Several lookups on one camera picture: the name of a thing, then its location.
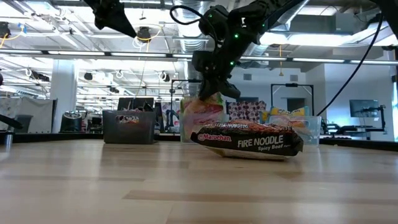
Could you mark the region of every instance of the pillar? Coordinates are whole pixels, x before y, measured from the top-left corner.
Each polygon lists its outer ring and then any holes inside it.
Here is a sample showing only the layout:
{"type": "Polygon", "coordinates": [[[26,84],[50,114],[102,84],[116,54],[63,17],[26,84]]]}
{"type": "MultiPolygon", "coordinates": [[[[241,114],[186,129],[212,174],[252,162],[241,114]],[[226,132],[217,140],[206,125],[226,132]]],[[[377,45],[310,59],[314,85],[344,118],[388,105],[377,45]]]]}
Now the pillar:
{"type": "Polygon", "coordinates": [[[79,69],[74,60],[54,60],[51,78],[50,99],[57,100],[53,133],[61,128],[62,115],[76,109],[76,93],[79,69]]]}

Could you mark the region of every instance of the maruchan logo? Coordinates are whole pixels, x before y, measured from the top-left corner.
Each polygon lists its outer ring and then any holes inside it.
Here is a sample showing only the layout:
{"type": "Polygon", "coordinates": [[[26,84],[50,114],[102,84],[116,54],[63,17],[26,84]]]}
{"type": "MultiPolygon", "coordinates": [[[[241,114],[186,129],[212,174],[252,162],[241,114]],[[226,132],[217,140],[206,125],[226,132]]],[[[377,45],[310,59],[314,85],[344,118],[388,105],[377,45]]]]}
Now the maruchan logo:
{"type": "Polygon", "coordinates": [[[198,135],[199,141],[209,140],[209,141],[228,141],[231,142],[232,139],[229,136],[223,135],[213,135],[213,134],[199,134],[198,135]]]}

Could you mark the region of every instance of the maruchan fire noodle package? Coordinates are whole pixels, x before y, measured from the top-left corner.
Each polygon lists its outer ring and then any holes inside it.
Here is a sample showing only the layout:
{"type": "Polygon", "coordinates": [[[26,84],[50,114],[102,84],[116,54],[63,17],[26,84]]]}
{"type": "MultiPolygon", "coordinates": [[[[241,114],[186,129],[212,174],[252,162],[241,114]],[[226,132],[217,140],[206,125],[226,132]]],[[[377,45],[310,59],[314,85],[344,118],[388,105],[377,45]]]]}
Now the maruchan fire noodle package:
{"type": "Polygon", "coordinates": [[[244,120],[208,124],[191,140],[224,157],[286,159],[303,151],[303,140],[292,127],[244,120]]]}

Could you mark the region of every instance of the wood grain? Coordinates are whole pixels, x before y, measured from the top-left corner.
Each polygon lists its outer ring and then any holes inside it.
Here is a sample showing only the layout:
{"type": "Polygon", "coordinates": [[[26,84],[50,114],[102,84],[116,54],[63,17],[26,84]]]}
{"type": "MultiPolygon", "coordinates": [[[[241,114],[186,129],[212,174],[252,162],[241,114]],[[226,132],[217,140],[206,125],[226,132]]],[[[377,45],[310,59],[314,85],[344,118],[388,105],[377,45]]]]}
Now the wood grain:
{"type": "Polygon", "coordinates": [[[398,223],[398,154],[321,146],[285,162],[196,144],[0,148],[1,223],[398,223]]]}

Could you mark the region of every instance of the wall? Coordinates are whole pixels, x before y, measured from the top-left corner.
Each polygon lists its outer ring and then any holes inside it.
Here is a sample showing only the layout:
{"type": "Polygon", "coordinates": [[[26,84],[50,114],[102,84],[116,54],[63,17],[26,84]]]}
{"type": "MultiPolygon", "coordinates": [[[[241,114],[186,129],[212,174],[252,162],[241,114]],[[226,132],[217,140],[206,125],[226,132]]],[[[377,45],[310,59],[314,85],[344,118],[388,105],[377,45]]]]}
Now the wall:
{"type": "MultiPolygon", "coordinates": [[[[356,65],[320,65],[307,72],[307,81],[315,85],[315,108],[319,112],[326,103],[335,96],[338,90],[347,81],[356,65]]],[[[385,105],[385,118],[388,134],[371,133],[372,140],[393,141],[394,127],[392,120],[392,92],[393,84],[389,74],[389,66],[363,65],[355,77],[350,81],[335,102],[327,109],[323,117],[329,122],[340,126],[370,125],[381,127],[381,120],[374,118],[351,118],[349,100],[378,100],[385,105]]]]}
{"type": "MultiPolygon", "coordinates": [[[[229,80],[241,91],[242,97],[258,97],[265,101],[267,109],[271,108],[271,84],[286,84],[290,82],[290,75],[298,75],[298,83],[305,84],[305,73],[301,73],[298,68],[285,68],[282,70],[283,77],[279,76],[280,69],[270,71],[267,68],[251,68],[243,70],[235,68],[232,72],[232,78],[229,80]],[[252,74],[251,81],[244,81],[243,74],[252,74]]],[[[303,88],[281,87],[274,95],[274,106],[287,109],[287,98],[305,98],[306,104],[311,106],[311,96],[303,88]]],[[[227,101],[234,99],[224,97],[227,101]]]]}

